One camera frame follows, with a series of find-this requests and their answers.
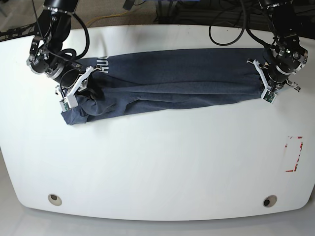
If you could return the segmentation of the dark blue T-shirt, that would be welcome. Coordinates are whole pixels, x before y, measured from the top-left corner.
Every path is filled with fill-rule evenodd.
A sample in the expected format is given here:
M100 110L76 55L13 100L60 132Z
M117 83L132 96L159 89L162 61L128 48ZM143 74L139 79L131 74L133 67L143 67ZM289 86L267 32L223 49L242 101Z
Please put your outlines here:
M166 109L192 109L258 99L259 73L248 59L262 61L260 48L180 49L85 58L101 67L93 81L102 98L79 95L62 113L75 125Z

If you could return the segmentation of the black tripod bar on floor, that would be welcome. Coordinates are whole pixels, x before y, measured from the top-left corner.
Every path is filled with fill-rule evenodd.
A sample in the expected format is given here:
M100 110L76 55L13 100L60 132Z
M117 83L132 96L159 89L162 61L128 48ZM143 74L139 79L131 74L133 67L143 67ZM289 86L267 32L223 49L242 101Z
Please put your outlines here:
M7 31L1 31L0 41L4 42L4 41L15 39L15 38L32 36L34 35L34 26L35 26L35 23L31 23L25 26L8 29Z

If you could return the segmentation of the red tape rectangle marking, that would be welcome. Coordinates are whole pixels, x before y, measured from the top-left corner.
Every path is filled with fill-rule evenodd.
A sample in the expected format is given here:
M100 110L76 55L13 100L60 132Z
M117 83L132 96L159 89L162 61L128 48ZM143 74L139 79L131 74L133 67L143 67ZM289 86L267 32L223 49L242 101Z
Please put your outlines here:
M302 136L288 136L283 151L283 168L286 173L295 172L303 148Z

